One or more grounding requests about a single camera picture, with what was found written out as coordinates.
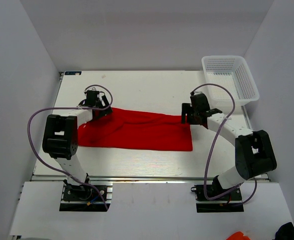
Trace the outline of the red t-shirt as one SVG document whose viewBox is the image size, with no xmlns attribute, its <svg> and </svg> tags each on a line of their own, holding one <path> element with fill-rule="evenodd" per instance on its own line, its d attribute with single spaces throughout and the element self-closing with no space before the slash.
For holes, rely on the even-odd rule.
<svg viewBox="0 0 294 240">
<path fill-rule="evenodd" d="M 78 128 L 82 147 L 190 152 L 190 125 L 178 115 L 113 108 L 113 112 Z"/>
</svg>

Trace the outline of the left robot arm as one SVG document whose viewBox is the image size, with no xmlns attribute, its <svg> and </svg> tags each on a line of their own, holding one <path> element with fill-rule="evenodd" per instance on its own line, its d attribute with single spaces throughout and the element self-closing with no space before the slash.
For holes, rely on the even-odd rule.
<svg viewBox="0 0 294 240">
<path fill-rule="evenodd" d="M 92 195 L 88 174 L 76 155 L 78 150 L 78 128 L 88 122 L 112 113 L 110 103 L 103 91 L 87 90 L 86 98 L 77 109 L 68 114 L 50 114 L 47 117 L 42 148 L 55 159 L 67 173 L 67 183 L 76 186 L 75 194 L 83 200 Z"/>
</svg>

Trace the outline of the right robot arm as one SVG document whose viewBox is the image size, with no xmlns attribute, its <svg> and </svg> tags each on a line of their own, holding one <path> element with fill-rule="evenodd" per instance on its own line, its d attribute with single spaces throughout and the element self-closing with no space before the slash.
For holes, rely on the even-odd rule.
<svg viewBox="0 0 294 240">
<path fill-rule="evenodd" d="M 276 169 L 276 158 L 266 131 L 237 126 L 221 110 L 211 108 L 204 93 L 192 93 L 190 101 L 182 104 L 181 122 L 203 126 L 215 132 L 215 140 L 220 136 L 234 146 L 234 166 L 212 181 L 216 198 L 225 199 L 231 188 Z"/>
</svg>

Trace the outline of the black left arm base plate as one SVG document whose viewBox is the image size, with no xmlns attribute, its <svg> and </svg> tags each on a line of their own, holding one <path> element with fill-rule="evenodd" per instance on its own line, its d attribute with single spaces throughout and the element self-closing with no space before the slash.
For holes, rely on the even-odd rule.
<svg viewBox="0 0 294 240">
<path fill-rule="evenodd" d="M 88 186 L 73 186 L 64 184 L 61 201 L 60 212 L 106 212 L 107 209 L 102 201 L 102 195 L 107 207 L 111 204 L 111 197 L 108 196 L 107 185 L 97 185 L 96 191 Z"/>
</svg>

